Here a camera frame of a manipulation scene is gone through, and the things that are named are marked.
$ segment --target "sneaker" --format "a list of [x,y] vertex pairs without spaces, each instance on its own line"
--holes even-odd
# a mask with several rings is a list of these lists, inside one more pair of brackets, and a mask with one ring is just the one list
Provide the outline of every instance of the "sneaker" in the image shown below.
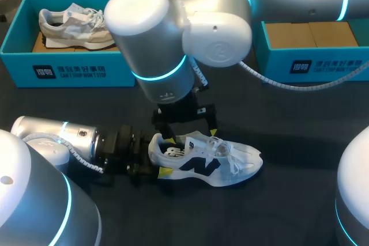
[[42,9],[39,24],[48,48],[82,46],[89,50],[99,50],[114,44],[105,25],[103,12],[84,9],[75,3],[62,12]]
[[250,178],[263,164],[257,149],[198,131],[177,136],[176,141],[168,142],[156,134],[149,144],[151,162],[162,167],[160,179],[194,177],[224,187]]

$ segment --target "black table surface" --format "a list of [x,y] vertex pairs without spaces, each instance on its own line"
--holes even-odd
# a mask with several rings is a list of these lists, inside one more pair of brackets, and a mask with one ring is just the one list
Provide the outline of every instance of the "black table surface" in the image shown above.
[[[0,24],[0,41],[8,24]],[[248,58],[253,65],[253,56]],[[117,176],[112,188],[84,184],[97,204],[105,245],[337,245],[336,174],[349,142],[369,125],[365,82],[320,92],[290,92],[262,84],[240,67],[201,66],[224,139],[262,152],[262,170],[232,187],[199,180],[144,183]],[[92,126],[153,131],[155,104],[141,88],[17,89],[0,63],[0,128],[21,115]],[[206,131],[199,121],[176,133]]]

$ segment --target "yellow accent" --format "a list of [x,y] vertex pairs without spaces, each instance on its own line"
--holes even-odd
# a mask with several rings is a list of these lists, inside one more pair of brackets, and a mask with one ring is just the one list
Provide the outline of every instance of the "yellow accent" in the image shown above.
[[157,177],[162,178],[164,176],[170,175],[171,173],[173,173],[172,168],[161,167],[161,168],[159,168],[159,175]]
[[171,142],[171,143],[175,144],[175,141],[174,141],[174,139],[173,139],[173,138],[167,138],[167,139],[166,139],[166,141],[169,141],[169,142]]

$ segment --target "box logo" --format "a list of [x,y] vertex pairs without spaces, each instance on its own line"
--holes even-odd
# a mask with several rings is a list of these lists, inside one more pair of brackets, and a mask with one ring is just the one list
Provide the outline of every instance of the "box logo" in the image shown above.
[[56,79],[51,66],[33,66],[38,79]]
[[289,73],[308,73],[311,66],[311,60],[296,60],[293,62]]

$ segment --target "white cable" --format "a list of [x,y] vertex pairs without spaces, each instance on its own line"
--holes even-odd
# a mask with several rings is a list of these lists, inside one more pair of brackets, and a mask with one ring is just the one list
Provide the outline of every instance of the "white cable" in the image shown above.
[[328,82],[328,83],[325,83],[325,84],[322,84],[322,85],[317,85],[317,86],[289,86],[289,85],[285,85],[285,84],[282,84],[282,83],[278,83],[278,82],[273,81],[269,78],[266,78],[265,76],[261,75],[260,73],[256,72],[255,70],[253,70],[248,65],[245,65],[243,62],[239,62],[238,64],[241,65],[246,71],[251,73],[253,76],[259,78],[260,80],[262,80],[264,82],[267,82],[268,84],[270,84],[272,86],[276,86],[276,87],[281,88],[281,89],[294,90],[294,91],[298,91],[298,92],[312,92],[312,91],[315,91],[315,90],[331,88],[332,86],[339,85],[339,84],[351,79],[352,77],[358,75],[364,69],[369,67],[369,61],[368,61],[365,64],[363,64],[362,66],[358,67],[353,72],[341,77],[340,79],[337,79],[333,82]]
[[195,59],[192,56],[190,56],[189,61],[191,63],[192,68],[194,69],[197,77],[200,79],[201,83],[203,84],[203,86],[207,86],[208,85],[208,80],[206,80],[205,76],[203,75],[200,68],[196,64]]
[[82,163],[82,165],[84,165],[85,167],[88,167],[94,171],[97,171],[99,173],[104,173],[104,170],[101,167],[98,167],[96,165],[92,165],[89,162],[87,162],[86,160],[84,160],[73,148],[73,146],[66,141],[65,139],[59,137],[58,135],[54,135],[54,134],[44,134],[44,133],[34,133],[34,134],[30,134],[27,135],[23,141],[24,142],[28,142],[31,141],[33,139],[38,139],[38,138],[49,138],[52,139],[55,142],[58,142],[64,146],[66,146],[69,150],[69,152],[73,155],[73,157],[75,157],[77,159],[77,161],[79,161],[80,163]]

